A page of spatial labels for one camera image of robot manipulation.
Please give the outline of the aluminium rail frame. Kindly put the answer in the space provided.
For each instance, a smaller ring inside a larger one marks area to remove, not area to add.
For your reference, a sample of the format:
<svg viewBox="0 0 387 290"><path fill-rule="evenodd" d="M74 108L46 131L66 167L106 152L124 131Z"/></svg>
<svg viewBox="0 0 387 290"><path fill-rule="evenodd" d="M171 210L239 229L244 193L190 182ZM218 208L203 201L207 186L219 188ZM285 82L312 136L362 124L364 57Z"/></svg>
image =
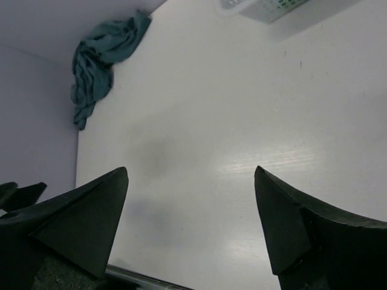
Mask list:
<svg viewBox="0 0 387 290"><path fill-rule="evenodd" d="M133 271L125 270L123 268L108 265L105 274L122 282L136 284L138 289L184 289L189 290L185 286L156 279L150 276L139 274Z"/></svg>

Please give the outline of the grey blue crumpled t shirt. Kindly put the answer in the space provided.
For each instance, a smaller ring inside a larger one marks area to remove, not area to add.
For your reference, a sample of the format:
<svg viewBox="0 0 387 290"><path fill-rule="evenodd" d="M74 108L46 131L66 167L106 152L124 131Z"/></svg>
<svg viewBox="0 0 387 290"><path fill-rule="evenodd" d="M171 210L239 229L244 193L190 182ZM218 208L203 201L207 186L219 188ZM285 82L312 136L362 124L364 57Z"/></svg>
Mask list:
<svg viewBox="0 0 387 290"><path fill-rule="evenodd" d="M127 20L102 22L81 39L73 56L71 87L73 123L78 130L85 129L96 103L110 92L114 83L112 66L134 53L151 21L138 10Z"/></svg>

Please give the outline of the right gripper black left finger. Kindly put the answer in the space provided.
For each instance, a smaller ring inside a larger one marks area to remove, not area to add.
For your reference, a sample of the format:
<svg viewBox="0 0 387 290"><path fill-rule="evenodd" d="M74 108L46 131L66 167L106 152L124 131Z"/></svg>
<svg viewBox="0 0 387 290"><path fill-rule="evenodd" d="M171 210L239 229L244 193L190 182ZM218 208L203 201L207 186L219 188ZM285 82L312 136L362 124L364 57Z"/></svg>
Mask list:
<svg viewBox="0 0 387 290"><path fill-rule="evenodd" d="M89 183L1 216L1 279L33 280L47 257L92 278L105 273L129 186L118 167Z"/></svg>

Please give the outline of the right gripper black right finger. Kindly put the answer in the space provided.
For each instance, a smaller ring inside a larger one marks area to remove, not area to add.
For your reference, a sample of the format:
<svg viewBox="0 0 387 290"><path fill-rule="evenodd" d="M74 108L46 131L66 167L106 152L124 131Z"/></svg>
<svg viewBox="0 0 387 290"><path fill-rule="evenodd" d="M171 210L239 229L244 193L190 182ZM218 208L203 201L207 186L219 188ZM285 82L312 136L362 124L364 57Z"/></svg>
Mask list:
<svg viewBox="0 0 387 290"><path fill-rule="evenodd" d="M255 196L273 274L300 267L319 254L358 265L386 260L386 222L335 207L255 170Z"/></svg>

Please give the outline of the white plastic basket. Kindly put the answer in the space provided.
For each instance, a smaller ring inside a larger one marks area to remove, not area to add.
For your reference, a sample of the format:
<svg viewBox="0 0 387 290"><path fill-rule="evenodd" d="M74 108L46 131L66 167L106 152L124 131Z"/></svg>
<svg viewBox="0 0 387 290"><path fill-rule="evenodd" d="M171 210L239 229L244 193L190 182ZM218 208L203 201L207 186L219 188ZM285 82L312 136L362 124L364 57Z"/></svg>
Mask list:
<svg viewBox="0 0 387 290"><path fill-rule="evenodd" d="M272 23L307 0L216 0L217 12L225 17L241 15L266 24Z"/></svg>

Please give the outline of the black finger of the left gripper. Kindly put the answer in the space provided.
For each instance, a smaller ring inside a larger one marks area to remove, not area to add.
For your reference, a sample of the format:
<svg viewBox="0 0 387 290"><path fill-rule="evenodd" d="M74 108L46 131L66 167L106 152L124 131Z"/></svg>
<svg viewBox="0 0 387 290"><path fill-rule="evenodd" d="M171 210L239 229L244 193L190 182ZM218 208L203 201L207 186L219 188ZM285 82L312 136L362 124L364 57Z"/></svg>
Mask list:
<svg viewBox="0 0 387 290"><path fill-rule="evenodd" d="M4 205L7 200L16 192L18 184L15 182L7 182L0 186L0 204Z"/></svg>
<svg viewBox="0 0 387 290"><path fill-rule="evenodd" d="M34 205L46 188L47 185L44 182L27 187L18 187L16 192L4 204L4 211L15 211Z"/></svg>

